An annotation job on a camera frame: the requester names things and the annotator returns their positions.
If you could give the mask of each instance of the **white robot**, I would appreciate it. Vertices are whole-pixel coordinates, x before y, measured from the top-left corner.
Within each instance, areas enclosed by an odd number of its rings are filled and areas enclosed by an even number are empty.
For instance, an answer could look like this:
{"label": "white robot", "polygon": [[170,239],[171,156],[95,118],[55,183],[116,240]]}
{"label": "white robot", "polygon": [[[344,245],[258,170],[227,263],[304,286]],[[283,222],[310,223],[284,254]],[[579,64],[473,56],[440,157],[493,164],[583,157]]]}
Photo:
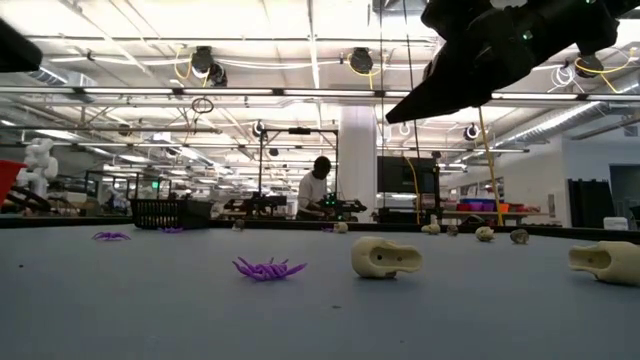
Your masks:
{"label": "white robot", "polygon": [[50,155],[53,140],[36,138],[25,150],[27,164],[16,177],[18,186],[30,185],[31,192],[46,199],[49,180],[58,175],[58,160]]}

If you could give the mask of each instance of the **red object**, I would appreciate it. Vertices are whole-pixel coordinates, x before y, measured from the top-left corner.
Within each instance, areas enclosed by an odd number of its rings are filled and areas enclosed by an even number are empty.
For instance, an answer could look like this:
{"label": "red object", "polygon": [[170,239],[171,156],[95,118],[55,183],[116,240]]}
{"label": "red object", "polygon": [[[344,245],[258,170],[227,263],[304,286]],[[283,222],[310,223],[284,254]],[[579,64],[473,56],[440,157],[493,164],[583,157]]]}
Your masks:
{"label": "red object", "polygon": [[471,205],[469,204],[458,204],[458,211],[471,211]]}
{"label": "red object", "polygon": [[25,167],[27,165],[22,163],[0,160],[0,205],[2,205],[9,189],[16,181],[16,176],[18,176],[20,169]]}

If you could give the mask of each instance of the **small rock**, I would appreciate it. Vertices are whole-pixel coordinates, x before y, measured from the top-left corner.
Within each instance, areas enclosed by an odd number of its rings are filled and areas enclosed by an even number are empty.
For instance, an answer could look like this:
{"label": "small rock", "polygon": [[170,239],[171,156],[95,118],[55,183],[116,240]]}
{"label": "small rock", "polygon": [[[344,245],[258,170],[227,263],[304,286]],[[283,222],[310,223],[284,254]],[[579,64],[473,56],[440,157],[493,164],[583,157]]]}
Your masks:
{"label": "small rock", "polygon": [[458,233],[460,231],[458,230],[458,227],[455,225],[449,225],[447,226],[447,235],[449,236],[458,236]]}
{"label": "small rock", "polygon": [[476,230],[476,238],[481,242],[491,242],[493,240],[493,230],[488,226],[479,227]]}
{"label": "small rock", "polygon": [[529,233],[525,229],[513,230],[510,237],[516,245],[527,245],[529,242]]}

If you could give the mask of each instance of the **white shirt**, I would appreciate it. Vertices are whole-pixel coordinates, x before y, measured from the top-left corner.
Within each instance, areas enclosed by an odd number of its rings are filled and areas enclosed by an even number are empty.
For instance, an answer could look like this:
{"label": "white shirt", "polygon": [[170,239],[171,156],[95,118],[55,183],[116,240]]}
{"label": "white shirt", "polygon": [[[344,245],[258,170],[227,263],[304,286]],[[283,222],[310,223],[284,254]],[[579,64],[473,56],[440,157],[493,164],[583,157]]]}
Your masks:
{"label": "white shirt", "polygon": [[300,180],[300,188],[298,189],[298,210],[304,212],[310,212],[307,210],[309,203],[318,202],[327,194],[327,178],[316,179],[312,173],[309,171]]}

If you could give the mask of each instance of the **gray table surface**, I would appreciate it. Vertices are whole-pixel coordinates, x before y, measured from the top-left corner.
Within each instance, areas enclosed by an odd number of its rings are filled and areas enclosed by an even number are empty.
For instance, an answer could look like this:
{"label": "gray table surface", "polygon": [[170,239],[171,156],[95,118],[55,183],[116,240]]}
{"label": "gray table surface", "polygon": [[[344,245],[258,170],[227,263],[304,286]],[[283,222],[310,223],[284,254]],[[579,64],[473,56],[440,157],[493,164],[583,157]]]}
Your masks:
{"label": "gray table surface", "polygon": [[[107,230],[133,240],[91,240]],[[359,279],[349,251],[363,235],[417,246],[423,269]],[[640,359],[640,290],[569,271],[575,244],[593,243],[0,230],[0,359]],[[254,283],[231,265],[238,255],[309,266]]]}

